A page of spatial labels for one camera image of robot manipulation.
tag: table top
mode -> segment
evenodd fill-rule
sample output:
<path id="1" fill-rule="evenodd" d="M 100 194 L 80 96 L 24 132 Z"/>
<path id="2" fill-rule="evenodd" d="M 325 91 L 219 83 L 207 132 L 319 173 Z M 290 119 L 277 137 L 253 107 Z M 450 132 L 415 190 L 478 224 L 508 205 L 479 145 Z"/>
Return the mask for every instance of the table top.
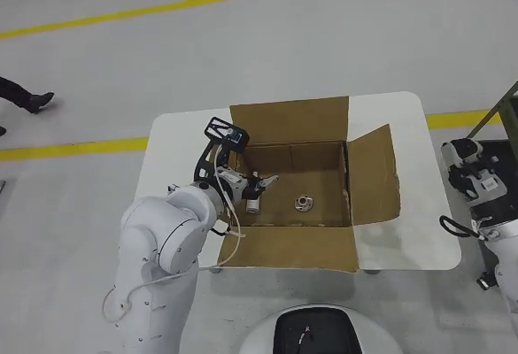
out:
<path id="1" fill-rule="evenodd" d="M 229 108 L 156 118 L 135 197 L 166 196 L 167 186 L 192 182 L 211 117 L 231 121 Z M 360 269 L 452 269 L 461 260 L 460 245 L 438 224 L 440 215 L 451 212 L 420 98 L 410 92 L 350 97 L 348 141 L 385 124 L 390 124 L 401 212 L 390 221 L 353 227 Z M 217 263 L 222 242 L 223 237 L 208 234 L 201 266 Z"/>

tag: round white base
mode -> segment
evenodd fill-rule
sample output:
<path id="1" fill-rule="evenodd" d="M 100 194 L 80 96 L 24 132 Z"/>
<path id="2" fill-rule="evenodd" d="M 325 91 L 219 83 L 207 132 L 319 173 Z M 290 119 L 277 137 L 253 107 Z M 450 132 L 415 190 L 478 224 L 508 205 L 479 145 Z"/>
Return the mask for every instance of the round white base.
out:
<path id="1" fill-rule="evenodd" d="M 286 312 L 316 307 L 338 309 L 345 312 L 353 324 L 363 353 L 402 354 L 398 343 L 384 328 L 374 323 L 365 315 L 347 307 L 333 304 L 306 304 L 295 306 L 266 317 L 251 329 L 251 332 L 241 345 L 239 354 L 272 354 L 274 347 L 274 329 L 276 328 L 278 318 Z"/>

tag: white cable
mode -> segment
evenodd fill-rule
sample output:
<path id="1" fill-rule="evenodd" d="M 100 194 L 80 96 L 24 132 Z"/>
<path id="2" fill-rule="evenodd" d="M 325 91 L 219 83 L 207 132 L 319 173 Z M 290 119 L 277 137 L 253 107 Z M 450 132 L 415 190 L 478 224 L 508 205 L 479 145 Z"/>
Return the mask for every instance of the white cable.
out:
<path id="1" fill-rule="evenodd" d="M 215 171 L 215 178 L 217 180 L 217 183 L 219 184 L 220 191 L 221 191 L 221 193 L 224 196 L 224 199 L 225 199 L 225 201 L 226 201 L 226 203 L 228 205 L 228 208 L 233 213 L 233 217 L 235 218 L 235 222 L 237 224 L 237 232 L 238 233 L 229 232 L 230 234 L 232 234 L 232 235 L 237 237 L 237 243 L 235 245 L 235 248 L 233 249 L 233 252 L 231 252 L 229 257 L 227 257 L 225 260 L 221 261 L 220 263 L 218 263 L 216 265 L 200 267 L 200 268 L 197 269 L 198 272 L 221 267 L 224 264 L 226 264 L 228 261 L 230 261 L 231 258 L 233 258 L 233 256 L 236 254 L 237 250 L 239 249 L 239 244 L 241 243 L 241 238 L 244 237 L 244 235 L 241 233 L 241 224 L 239 223 L 239 218 L 237 217 L 237 213 L 235 211 L 235 206 L 233 206 L 233 204 L 231 203 L 231 199 L 229 198 L 229 195 L 227 194 L 227 192 L 225 191 L 225 189 L 221 185 L 220 176 L 219 176 L 219 173 L 217 171 L 217 157 L 219 156 L 220 151 L 221 151 L 221 146 L 219 146 L 217 148 L 217 151 L 215 151 L 215 157 L 213 158 L 213 168 L 214 168 L 214 171 Z M 128 291 L 125 303 L 121 304 L 121 308 L 123 310 L 123 313 L 117 319 L 109 319 L 109 318 L 107 318 L 107 314 L 105 313 L 105 304 L 107 303 L 107 298 L 109 298 L 109 295 L 115 290 L 115 287 L 111 288 L 111 290 L 109 290 L 107 292 L 107 294 L 105 294 L 103 302 L 101 303 L 101 313 L 103 314 L 104 320 L 109 322 L 109 323 L 116 323 L 116 322 L 119 322 L 120 320 L 122 320 L 125 317 L 125 315 L 130 311 L 131 307 L 133 307 L 133 304 L 130 301 L 130 297 L 138 289 L 147 287 L 147 286 L 152 285 L 152 284 L 156 284 L 157 282 L 167 281 L 167 280 L 170 280 L 170 279 L 179 278 L 179 277 L 181 277 L 183 275 L 186 275 L 187 273 L 189 273 L 189 271 L 188 272 L 184 272 L 184 273 L 167 275 L 167 276 L 164 276 L 162 278 L 158 278 L 158 279 L 156 279 L 154 281 L 147 281 L 147 282 L 145 282 L 143 284 L 137 285 L 136 287 L 130 289 Z"/>

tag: person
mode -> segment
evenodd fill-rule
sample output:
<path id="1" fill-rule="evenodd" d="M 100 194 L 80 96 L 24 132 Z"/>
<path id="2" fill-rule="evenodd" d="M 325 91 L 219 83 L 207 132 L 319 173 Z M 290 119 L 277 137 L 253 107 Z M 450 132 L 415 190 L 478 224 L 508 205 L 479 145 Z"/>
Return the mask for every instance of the person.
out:
<path id="1" fill-rule="evenodd" d="M 19 84 L 8 81 L 0 76 L 0 97 L 7 101 L 11 101 L 20 108 L 37 114 L 41 108 L 48 104 L 54 97 L 53 92 L 44 95 L 33 95 L 26 91 Z M 0 126 L 0 136 L 6 133 L 6 129 Z"/>

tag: cardboard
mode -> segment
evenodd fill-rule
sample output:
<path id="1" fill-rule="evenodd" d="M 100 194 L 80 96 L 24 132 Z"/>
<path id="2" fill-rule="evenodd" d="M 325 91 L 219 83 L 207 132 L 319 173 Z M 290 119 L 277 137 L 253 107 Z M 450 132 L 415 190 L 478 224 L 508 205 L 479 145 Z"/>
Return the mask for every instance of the cardboard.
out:
<path id="1" fill-rule="evenodd" d="M 226 266 L 359 269 L 353 224 L 382 222 L 400 213 L 390 127 L 347 142 L 349 97 L 231 107 L 233 123 L 251 136 L 237 171 L 278 174 L 260 198 L 260 214 L 239 205 L 239 249 Z M 309 212 L 294 201 L 313 198 Z M 225 236 L 219 261 L 236 245 Z"/>

